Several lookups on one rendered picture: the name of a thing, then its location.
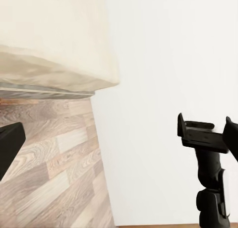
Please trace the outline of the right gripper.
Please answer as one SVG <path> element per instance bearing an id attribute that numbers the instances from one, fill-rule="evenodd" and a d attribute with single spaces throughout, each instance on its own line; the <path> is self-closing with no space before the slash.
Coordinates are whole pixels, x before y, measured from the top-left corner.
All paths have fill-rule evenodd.
<path id="1" fill-rule="evenodd" d="M 183 120 L 183 113 L 178 117 L 178 136 L 181 137 L 182 145 L 195 150 L 197 160 L 205 166 L 214 166 L 220 162 L 220 154 L 229 153 L 226 144 L 223 142 L 223 135 L 210 133 L 208 131 L 186 129 Z M 226 117 L 226 122 L 232 122 Z"/>

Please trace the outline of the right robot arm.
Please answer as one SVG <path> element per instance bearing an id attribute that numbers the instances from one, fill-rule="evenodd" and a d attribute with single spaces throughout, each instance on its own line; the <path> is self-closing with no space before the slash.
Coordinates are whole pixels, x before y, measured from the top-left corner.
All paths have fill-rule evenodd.
<path id="1" fill-rule="evenodd" d="M 226 117 L 226 122 L 232 122 Z M 230 228 L 230 194 L 228 173 L 222 169 L 220 154 L 229 153 L 223 135 L 216 134 L 213 123 L 184 121 L 178 117 L 178 136 L 182 145 L 195 150 L 198 179 L 206 187 L 196 196 L 200 228 Z"/>

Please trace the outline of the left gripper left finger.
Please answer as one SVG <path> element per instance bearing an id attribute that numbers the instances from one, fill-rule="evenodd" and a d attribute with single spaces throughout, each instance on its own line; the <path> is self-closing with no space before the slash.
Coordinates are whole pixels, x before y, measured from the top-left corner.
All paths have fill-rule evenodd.
<path id="1" fill-rule="evenodd" d="M 0 127 L 0 181 L 26 141 L 22 122 Z"/>

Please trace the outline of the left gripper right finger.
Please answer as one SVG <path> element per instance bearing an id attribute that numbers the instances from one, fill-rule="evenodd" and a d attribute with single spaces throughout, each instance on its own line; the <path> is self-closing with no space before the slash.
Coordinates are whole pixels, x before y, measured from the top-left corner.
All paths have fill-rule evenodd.
<path id="1" fill-rule="evenodd" d="M 223 142 L 238 162 L 238 123 L 226 122 L 222 135 Z"/>

